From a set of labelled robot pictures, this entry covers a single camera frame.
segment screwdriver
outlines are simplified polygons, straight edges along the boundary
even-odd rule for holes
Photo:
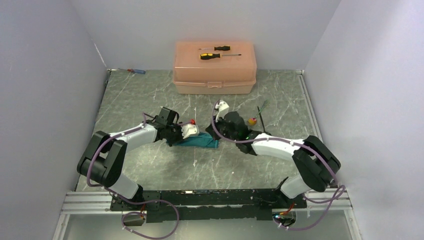
[[[208,47],[208,48],[199,48],[199,50],[215,50],[215,51],[229,51],[231,49],[230,46],[216,46],[216,47]]]
[[[136,73],[136,74],[146,74],[145,70],[140,70],[140,69],[123,69],[123,68],[118,68],[119,70],[126,70],[130,73]]]
[[[226,54],[226,55],[221,55],[221,53],[202,53],[200,54],[200,59],[201,60],[209,60],[209,59],[216,59],[216,58],[221,58],[221,57],[228,57],[228,56],[241,56],[241,54]]]

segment marble floor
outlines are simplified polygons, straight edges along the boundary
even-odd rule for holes
[[[146,74],[113,71],[98,111],[94,131],[119,132],[142,122],[142,112],[157,115],[161,106],[180,114],[180,121],[195,119],[200,130],[210,123],[213,103],[226,101],[245,120],[262,111],[266,131],[273,136],[304,139],[314,135],[305,95],[295,71],[258,70],[250,94],[183,95],[172,83],[172,71]],[[253,127],[261,130],[258,122]],[[292,161],[242,153],[233,143],[219,148],[169,147],[165,141],[143,145],[126,154],[123,173],[145,190],[274,188],[287,176],[299,174]],[[99,191],[80,176],[77,191]]]

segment teal cloth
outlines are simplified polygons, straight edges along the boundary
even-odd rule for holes
[[[182,142],[175,143],[173,146],[185,146],[185,147],[201,147],[201,148],[218,148],[218,140],[215,140],[209,133],[201,132],[197,136],[189,136]]]

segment white enclosure wall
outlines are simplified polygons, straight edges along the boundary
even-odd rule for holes
[[[340,0],[71,0],[109,68],[172,68],[181,40],[251,41],[260,69],[304,69]]]
[[[71,3],[0,3],[0,235],[52,239],[106,67]]]
[[[424,2],[342,0],[305,79],[365,240],[424,239]]]

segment orange plastic toolbox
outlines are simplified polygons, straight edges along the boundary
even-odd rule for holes
[[[230,50],[213,49],[220,46],[230,46]],[[203,53],[241,55],[202,60]],[[173,83],[180,94],[248,94],[256,83],[256,69],[255,50],[250,42],[177,42]]]

